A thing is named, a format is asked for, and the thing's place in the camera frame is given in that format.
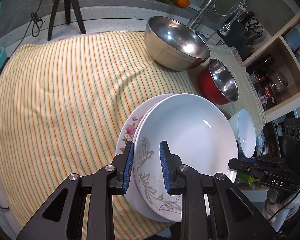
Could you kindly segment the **white ceramic bowl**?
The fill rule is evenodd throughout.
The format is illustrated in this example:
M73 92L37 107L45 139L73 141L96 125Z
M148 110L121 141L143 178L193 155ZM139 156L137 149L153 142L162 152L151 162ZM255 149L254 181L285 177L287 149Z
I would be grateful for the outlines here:
M229 124L235 135L240 157L251 158L256 147L256 133L252 117L245 109L235 113Z

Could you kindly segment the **black red seasoning box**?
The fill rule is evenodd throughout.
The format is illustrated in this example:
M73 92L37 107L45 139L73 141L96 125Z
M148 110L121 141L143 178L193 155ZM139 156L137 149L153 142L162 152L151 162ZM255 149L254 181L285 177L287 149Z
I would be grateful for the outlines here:
M275 93L270 85L259 89L257 94L265 111L277 105Z

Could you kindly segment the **dark sauce bottle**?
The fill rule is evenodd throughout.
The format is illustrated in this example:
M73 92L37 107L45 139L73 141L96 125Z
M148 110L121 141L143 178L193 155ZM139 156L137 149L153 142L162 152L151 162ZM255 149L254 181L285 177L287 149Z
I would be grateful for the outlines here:
M249 75L254 74L258 79L264 77L268 73L268 68L275 63L275 59L271 54L259 58L252 64L250 64L246 70Z

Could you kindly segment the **large steel bowl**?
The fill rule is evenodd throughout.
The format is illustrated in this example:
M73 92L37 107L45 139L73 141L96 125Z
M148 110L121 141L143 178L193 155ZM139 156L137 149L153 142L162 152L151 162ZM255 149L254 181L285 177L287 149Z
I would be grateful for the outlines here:
M147 53L160 65L178 72L191 70L210 57L206 42L174 19L151 17L145 29Z

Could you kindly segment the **blue bottle on shelf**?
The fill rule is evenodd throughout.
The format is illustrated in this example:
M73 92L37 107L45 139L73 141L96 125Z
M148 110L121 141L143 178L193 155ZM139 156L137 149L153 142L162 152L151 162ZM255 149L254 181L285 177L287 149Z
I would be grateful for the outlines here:
M297 51L300 48L300 23L294 26L283 38L293 52Z

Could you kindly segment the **orange fruit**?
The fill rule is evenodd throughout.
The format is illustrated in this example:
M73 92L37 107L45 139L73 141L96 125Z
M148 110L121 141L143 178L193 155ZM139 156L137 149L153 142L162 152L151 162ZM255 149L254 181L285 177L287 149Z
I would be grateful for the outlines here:
M190 1L189 0L173 0L173 4L180 8L186 8L186 7L189 7Z

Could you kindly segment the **black scissors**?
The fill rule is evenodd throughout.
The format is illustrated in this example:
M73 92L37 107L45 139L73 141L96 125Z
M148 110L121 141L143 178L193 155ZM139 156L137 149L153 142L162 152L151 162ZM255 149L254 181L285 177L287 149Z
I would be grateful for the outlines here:
M245 26L245 29L248 33L248 42L253 42L257 38L261 38L264 31L264 28L260 25L259 20L256 18L251 18Z

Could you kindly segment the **black knife block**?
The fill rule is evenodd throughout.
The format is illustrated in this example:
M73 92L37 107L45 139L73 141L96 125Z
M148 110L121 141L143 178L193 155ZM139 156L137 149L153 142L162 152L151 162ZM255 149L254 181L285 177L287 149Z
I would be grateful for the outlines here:
M235 21L231 25L230 32L226 36L224 36L220 31L217 31L217 33L227 46L236 48L242 61L245 61L250 55L252 55L252 52L248 48L247 40L243 35L245 33L245 27L241 23Z

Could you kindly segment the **glass jar on shelf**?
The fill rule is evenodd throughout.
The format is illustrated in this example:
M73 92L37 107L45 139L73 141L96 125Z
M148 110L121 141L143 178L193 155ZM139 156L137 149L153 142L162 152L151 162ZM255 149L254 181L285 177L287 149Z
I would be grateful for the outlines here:
M285 94L288 87L288 81L285 75L281 71L275 71L268 74L268 78L269 78L269 84L276 97Z

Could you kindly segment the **green striped cloth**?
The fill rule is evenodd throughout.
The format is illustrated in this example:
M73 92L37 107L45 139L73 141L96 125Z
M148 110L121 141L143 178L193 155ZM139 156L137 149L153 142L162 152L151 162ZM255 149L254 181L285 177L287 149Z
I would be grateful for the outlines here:
M238 87L237 101L226 105L217 105L217 107L228 119L238 111L245 109L253 120L256 135L259 135L266 124L266 114L237 50L227 45L210 44L208 47L211 53L209 59L218 59L224 63L235 78Z

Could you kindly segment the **wooden shelf unit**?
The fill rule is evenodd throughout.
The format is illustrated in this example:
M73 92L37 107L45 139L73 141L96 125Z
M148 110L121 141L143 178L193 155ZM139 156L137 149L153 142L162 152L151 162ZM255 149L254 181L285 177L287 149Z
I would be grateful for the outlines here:
M274 69L283 72L288 80L287 92L279 104L265 111L267 122L300 107L300 64L283 38L298 23L300 23L300 11L263 46L243 61L243 66L247 67L264 55L271 54L275 59Z

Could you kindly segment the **small red steel bowl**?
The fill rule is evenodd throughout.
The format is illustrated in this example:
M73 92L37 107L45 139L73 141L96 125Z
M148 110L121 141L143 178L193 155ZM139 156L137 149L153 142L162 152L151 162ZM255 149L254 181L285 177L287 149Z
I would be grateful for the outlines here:
M204 98L215 105L236 102L239 97L237 82L227 66L218 59L210 59L198 77Z

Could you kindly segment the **yellow striped cloth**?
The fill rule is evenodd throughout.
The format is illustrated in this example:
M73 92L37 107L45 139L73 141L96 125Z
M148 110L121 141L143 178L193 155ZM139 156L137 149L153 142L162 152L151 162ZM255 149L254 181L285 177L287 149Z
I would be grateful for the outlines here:
M198 94L198 73L156 64L141 31L20 47L0 77L0 180L18 224L69 174L111 163L123 124L144 101Z

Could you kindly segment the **white plate grey leaf pattern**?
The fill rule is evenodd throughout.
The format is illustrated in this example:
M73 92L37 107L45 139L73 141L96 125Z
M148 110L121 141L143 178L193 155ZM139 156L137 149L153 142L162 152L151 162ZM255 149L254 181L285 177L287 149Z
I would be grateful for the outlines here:
M165 189L159 153L162 141L199 173L221 172L235 181L237 173L228 162L238 156L237 143L224 114L201 96L170 96L145 114L133 139L136 187L160 218L180 222L182 211L182 196L171 196Z

